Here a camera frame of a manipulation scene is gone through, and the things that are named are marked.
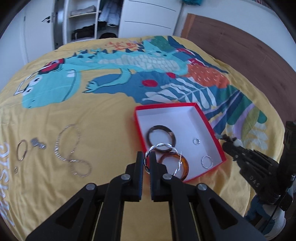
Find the yellow bedsheet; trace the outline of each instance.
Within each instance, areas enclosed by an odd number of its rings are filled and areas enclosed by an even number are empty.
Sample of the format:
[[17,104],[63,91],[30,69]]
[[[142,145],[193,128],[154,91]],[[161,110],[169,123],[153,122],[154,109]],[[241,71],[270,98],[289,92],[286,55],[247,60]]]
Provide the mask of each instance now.
[[[13,234],[24,240],[87,183],[123,173],[141,150],[135,106],[171,101],[197,102],[216,132],[239,135],[245,148],[279,160],[284,126],[268,99],[192,42],[156,36],[67,44],[27,64],[0,94],[0,213]],[[92,166],[85,178],[54,154],[58,134],[70,124],[81,131],[73,157]],[[32,147],[35,137],[46,149]],[[23,139],[28,152],[19,162]],[[63,133],[64,157],[76,140],[74,129]],[[208,184],[244,215],[254,191],[227,158],[190,184]],[[142,201],[125,204],[121,238],[171,240],[168,205],[150,200],[146,173]]]

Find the dark brown bangle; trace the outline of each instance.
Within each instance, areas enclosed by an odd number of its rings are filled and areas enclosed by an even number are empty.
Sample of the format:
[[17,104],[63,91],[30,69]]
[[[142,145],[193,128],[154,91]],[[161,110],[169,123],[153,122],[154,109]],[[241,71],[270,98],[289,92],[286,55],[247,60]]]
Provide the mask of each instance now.
[[[164,159],[168,158],[168,157],[175,157],[177,159],[180,159],[180,154],[174,153],[174,152],[168,152],[168,153],[164,153],[162,155],[162,157],[159,159],[158,163],[162,163]],[[188,175],[189,172],[189,165],[187,160],[185,159],[184,156],[181,157],[181,162],[183,165],[183,174],[182,177],[180,178],[181,181],[184,181]]]
[[[175,147],[175,145],[176,145],[176,137],[175,137],[174,133],[169,128],[167,128],[166,126],[161,126],[161,125],[153,126],[147,132],[147,138],[146,139],[147,139],[147,143],[148,143],[149,146],[153,146],[153,144],[150,141],[150,137],[149,136],[155,130],[163,130],[166,133],[168,133],[170,135],[171,139],[172,139],[172,143],[170,143],[170,144],[173,147]],[[166,150],[161,150],[161,149],[155,148],[155,150],[157,150],[159,152],[170,152],[172,150],[172,148],[169,148],[169,149],[166,149]]]

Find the blanket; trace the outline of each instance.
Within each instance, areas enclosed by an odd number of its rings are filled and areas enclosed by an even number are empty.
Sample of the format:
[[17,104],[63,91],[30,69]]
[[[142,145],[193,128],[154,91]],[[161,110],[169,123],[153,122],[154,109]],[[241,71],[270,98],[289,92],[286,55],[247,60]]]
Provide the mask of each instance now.
[[[268,99],[192,42],[151,36],[70,43],[24,66],[0,94],[0,214],[13,234],[25,240],[87,183],[101,185],[124,173],[141,150],[134,108],[170,102],[197,103],[216,133],[279,160],[284,126]],[[71,124],[81,136],[72,158],[91,165],[84,178],[54,152],[59,133]],[[33,147],[33,138],[46,148]],[[28,151],[20,162],[21,140]],[[68,128],[60,154],[68,158],[76,142],[76,130]],[[254,196],[229,156],[189,183],[200,182],[241,215]],[[150,199],[145,173],[142,201],[125,204],[122,240],[171,240],[168,204]]]

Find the silver chain necklace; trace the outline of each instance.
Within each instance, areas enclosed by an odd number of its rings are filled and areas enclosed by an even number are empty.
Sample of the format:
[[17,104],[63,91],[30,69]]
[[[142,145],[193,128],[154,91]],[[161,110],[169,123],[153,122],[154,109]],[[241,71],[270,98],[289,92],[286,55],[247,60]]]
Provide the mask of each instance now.
[[[77,132],[77,142],[73,148],[73,150],[71,151],[70,155],[68,158],[65,158],[63,157],[60,153],[59,153],[59,142],[60,142],[60,139],[61,139],[61,135],[63,134],[63,132],[68,129],[69,127],[73,127],[75,128],[76,132]],[[67,161],[69,163],[69,166],[70,166],[70,170],[71,172],[74,174],[74,175],[78,175],[79,177],[87,177],[90,173],[91,173],[91,165],[89,162],[85,161],[85,160],[80,160],[80,159],[72,159],[72,155],[74,154],[79,142],[80,142],[80,139],[81,139],[81,132],[80,130],[78,129],[78,127],[75,125],[75,124],[71,124],[71,125],[68,125],[66,126],[61,132],[60,134],[57,136],[57,141],[56,141],[56,144],[54,146],[54,154],[57,156],[58,159],[62,160],[62,161]],[[88,166],[88,172],[86,174],[83,174],[83,173],[79,173],[76,171],[75,169],[75,166],[74,166],[74,163],[77,162],[77,163],[84,163]]]

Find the red dot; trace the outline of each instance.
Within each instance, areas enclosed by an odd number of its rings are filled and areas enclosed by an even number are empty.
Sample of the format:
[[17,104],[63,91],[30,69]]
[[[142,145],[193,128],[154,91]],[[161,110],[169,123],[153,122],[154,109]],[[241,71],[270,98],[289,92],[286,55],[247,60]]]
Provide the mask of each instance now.
[[142,84],[146,87],[156,87],[158,83],[155,80],[143,80]]
[[170,73],[170,72],[168,72],[168,73],[166,73],[170,78],[172,78],[172,79],[175,79],[176,78],[176,75],[174,74],[174,73]]

